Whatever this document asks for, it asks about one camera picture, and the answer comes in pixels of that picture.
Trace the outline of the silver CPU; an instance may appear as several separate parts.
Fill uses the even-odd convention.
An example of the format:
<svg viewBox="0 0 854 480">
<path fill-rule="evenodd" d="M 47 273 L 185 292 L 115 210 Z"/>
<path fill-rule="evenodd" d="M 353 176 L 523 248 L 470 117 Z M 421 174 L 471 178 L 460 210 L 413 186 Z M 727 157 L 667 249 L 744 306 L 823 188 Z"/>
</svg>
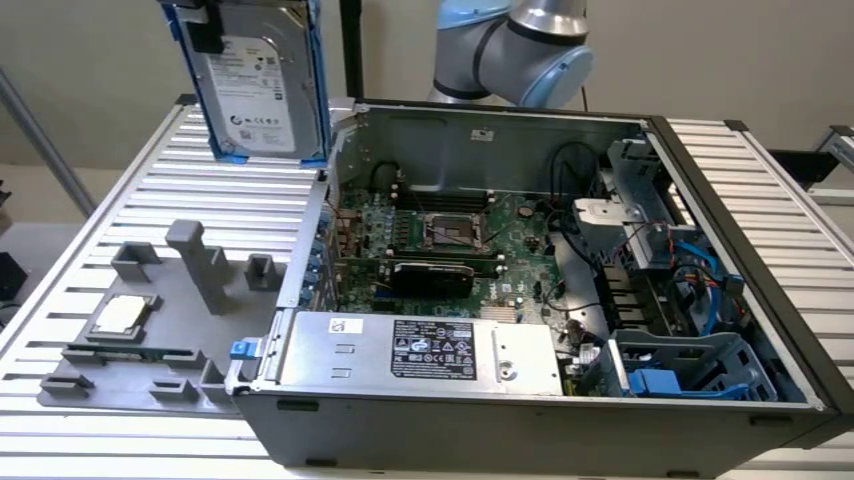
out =
<svg viewBox="0 0 854 480">
<path fill-rule="evenodd" d="M 99 334 L 128 334 L 140 325 L 155 298 L 151 296 L 113 296 L 103 307 L 93 324 Z"/>
</svg>

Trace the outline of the black graphics card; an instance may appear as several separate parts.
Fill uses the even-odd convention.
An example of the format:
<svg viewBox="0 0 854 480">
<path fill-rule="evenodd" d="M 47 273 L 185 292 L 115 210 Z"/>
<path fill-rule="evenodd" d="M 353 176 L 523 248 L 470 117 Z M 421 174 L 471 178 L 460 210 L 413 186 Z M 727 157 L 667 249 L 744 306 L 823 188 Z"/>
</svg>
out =
<svg viewBox="0 0 854 480">
<path fill-rule="evenodd" d="M 380 263 L 377 277 L 396 298 L 463 299 L 474 290 L 475 270 L 462 264 L 396 260 Z"/>
</svg>

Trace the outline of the grey disk bay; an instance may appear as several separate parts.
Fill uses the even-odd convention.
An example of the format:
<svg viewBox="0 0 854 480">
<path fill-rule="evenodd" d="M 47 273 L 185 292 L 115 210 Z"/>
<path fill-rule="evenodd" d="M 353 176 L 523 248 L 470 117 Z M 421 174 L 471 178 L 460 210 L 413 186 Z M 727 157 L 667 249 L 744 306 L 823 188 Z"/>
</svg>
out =
<svg viewBox="0 0 854 480">
<path fill-rule="evenodd" d="M 675 372 L 682 389 L 668 399 L 774 402 L 776 389 L 752 347 L 735 333 L 702 337 L 662 337 L 618 330 L 596 358 L 600 383 L 610 396 L 635 398 L 628 374 L 636 369 Z"/>
</svg>

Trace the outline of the blue disk carrier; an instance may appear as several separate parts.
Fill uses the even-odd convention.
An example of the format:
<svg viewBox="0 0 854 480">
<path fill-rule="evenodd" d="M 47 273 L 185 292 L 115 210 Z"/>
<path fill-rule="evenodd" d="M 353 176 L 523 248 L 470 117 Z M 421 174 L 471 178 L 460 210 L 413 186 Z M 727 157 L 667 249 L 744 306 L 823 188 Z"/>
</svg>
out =
<svg viewBox="0 0 854 480">
<path fill-rule="evenodd" d="M 675 372 L 662 369 L 636 369 L 628 374 L 631 393 L 638 397 L 671 398 L 682 395 Z"/>
</svg>

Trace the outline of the black box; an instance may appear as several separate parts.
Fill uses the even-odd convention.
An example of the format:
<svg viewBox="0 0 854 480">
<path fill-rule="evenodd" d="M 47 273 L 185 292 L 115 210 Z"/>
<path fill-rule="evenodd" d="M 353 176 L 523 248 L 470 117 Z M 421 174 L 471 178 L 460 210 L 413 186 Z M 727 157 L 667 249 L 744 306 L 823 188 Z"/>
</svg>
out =
<svg viewBox="0 0 854 480">
<path fill-rule="evenodd" d="M 11 301 L 17 296 L 28 273 L 8 252 L 0 252 L 0 301 Z"/>
</svg>

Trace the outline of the grey metal drive cage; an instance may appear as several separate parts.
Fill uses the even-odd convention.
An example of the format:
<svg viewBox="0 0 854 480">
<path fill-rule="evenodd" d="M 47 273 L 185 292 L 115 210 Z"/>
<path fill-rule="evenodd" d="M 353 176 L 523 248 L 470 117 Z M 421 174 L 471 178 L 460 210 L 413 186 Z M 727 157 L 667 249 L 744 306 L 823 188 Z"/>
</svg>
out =
<svg viewBox="0 0 854 480">
<path fill-rule="evenodd" d="M 675 243 L 696 240 L 702 232 L 670 198 L 671 179 L 658 153 L 648 141 L 622 139 L 608 146 L 606 160 L 604 192 L 596 199 L 639 207 L 648 222 L 616 235 L 594 235 L 594 250 L 603 261 L 626 268 L 668 270 L 678 263 Z"/>
</svg>

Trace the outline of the hard disk with blue bracket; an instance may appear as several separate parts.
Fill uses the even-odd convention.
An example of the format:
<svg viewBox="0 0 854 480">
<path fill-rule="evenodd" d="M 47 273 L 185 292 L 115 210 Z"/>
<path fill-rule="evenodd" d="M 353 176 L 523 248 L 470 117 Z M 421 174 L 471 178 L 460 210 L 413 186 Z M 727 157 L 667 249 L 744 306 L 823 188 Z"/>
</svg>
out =
<svg viewBox="0 0 854 480">
<path fill-rule="evenodd" d="M 192 78 L 215 159 L 325 166 L 331 120 L 317 1 L 217 0 L 221 54 L 193 51 L 189 0 L 156 1 Z"/>
</svg>

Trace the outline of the green RAM stick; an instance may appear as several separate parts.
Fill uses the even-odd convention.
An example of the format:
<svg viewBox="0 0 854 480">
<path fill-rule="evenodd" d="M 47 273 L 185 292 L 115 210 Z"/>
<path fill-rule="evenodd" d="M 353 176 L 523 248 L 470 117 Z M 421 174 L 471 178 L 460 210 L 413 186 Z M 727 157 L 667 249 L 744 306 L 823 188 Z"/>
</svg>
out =
<svg viewBox="0 0 854 480">
<path fill-rule="evenodd" d="M 145 363 L 155 362 L 195 362 L 203 357 L 199 350 L 163 349 L 132 346 L 69 344 L 61 351 L 65 358 L 81 358 L 84 355 L 108 360 L 127 360 Z"/>
</svg>

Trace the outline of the silver power supply unit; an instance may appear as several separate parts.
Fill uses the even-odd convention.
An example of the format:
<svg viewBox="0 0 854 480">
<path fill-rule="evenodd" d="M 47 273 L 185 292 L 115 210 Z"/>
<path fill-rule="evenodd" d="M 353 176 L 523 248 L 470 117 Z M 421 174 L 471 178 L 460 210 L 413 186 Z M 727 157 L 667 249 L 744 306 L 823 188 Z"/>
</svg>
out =
<svg viewBox="0 0 854 480">
<path fill-rule="evenodd" d="M 276 382 L 307 392 L 355 395 L 563 393 L 544 325 L 325 312 L 296 315 Z"/>
</svg>

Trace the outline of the grey parts rack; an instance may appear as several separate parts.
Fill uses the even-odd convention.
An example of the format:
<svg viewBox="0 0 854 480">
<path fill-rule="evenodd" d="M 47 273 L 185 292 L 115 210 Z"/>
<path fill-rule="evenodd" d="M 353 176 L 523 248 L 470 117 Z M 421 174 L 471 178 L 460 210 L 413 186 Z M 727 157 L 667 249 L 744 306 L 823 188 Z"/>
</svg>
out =
<svg viewBox="0 0 854 480">
<path fill-rule="evenodd" d="M 111 260 L 116 278 L 60 363 L 40 381 L 37 401 L 53 408 L 163 412 L 231 417 L 228 356 L 235 341 L 261 337 L 272 321 L 283 270 L 271 255 L 228 257 L 204 241 L 204 226 L 176 220 L 159 253 L 148 242 L 127 241 Z M 128 334 L 93 332 L 97 315 L 119 295 L 151 296 L 151 310 Z M 195 362 L 145 363 L 84 355 L 65 358 L 69 344 L 199 350 Z"/>
</svg>

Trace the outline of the silver metal bracket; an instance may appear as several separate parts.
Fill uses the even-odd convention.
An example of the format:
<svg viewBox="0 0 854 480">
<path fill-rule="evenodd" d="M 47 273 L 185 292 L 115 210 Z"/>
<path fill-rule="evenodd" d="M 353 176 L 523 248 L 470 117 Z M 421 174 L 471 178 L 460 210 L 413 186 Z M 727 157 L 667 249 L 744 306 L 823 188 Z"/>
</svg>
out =
<svg viewBox="0 0 854 480">
<path fill-rule="evenodd" d="M 648 222 L 639 207 L 607 199 L 576 199 L 572 209 L 580 232 L 588 236 L 616 235 Z"/>
</svg>

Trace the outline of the black pole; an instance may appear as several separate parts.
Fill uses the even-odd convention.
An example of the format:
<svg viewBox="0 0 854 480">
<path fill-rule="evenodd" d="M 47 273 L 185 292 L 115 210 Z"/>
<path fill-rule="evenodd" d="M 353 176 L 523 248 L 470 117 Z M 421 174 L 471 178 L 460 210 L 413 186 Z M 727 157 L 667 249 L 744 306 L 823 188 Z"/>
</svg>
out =
<svg viewBox="0 0 854 480">
<path fill-rule="evenodd" d="M 364 97 L 361 56 L 363 0 L 339 0 L 340 32 L 344 63 L 345 93 L 348 97 Z"/>
</svg>

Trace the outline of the green motherboard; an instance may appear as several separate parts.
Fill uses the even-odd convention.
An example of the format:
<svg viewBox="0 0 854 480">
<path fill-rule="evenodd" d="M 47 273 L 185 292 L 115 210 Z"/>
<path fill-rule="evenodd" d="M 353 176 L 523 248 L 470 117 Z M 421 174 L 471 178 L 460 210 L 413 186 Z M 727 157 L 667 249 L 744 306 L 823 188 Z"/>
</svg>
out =
<svg viewBox="0 0 854 480">
<path fill-rule="evenodd" d="M 595 284 L 559 231 L 559 213 L 544 198 L 512 193 L 353 189 L 328 205 L 336 221 L 335 307 L 349 313 L 479 318 L 484 306 L 514 307 L 519 323 L 556 332 L 608 331 Z M 420 245 L 427 213 L 483 216 L 480 250 Z M 384 261 L 421 260 L 475 270 L 463 299 L 396 298 L 379 281 Z"/>
</svg>

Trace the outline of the grey metal bar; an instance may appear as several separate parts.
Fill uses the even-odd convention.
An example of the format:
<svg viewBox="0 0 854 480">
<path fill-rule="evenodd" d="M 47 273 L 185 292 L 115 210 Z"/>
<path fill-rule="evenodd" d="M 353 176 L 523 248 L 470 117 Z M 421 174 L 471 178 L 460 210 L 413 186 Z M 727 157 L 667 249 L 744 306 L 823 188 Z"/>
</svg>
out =
<svg viewBox="0 0 854 480">
<path fill-rule="evenodd" d="M 36 120 L 13 83 L 0 67 L 0 103 L 29 141 L 65 194 L 84 217 L 89 217 L 96 203 L 85 185 L 65 162 L 59 150 Z"/>
</svg>

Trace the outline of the open black PC case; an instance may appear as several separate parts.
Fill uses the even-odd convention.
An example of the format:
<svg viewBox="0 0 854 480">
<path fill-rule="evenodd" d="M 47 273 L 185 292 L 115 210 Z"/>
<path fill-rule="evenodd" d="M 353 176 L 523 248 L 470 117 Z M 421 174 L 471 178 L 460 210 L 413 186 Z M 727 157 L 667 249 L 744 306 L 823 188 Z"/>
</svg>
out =
<svg viewBox="0 0 854 480">
<path fill-rule="evenodd" d="M 227 391 L 272 459 L 288 467 L 711 478 L 762 453 L 812 448 L 854 429 L 854 381 L 818 319 L 854 320 L 854 242 L 772 154 L 723 121 L 353 100 L 331 109 L 333 144 L 281 280 L 259 355 L 231 360 Z M 572 204 L 604 192 L 606 150 L 652 145 L 670 198 L 702 235 L 675 266 L 602 260 Z M 345 314 L 336 221 L 353 189 L 536 195 L 586 266 L 608 331 L 551 331 L 559 396 L 408 397 L 277 384 L 301 312 Z M 778 400 L 610 396 L 596 358 L 618 330 L 662 337 L 735 333 Z"/>
</svg>

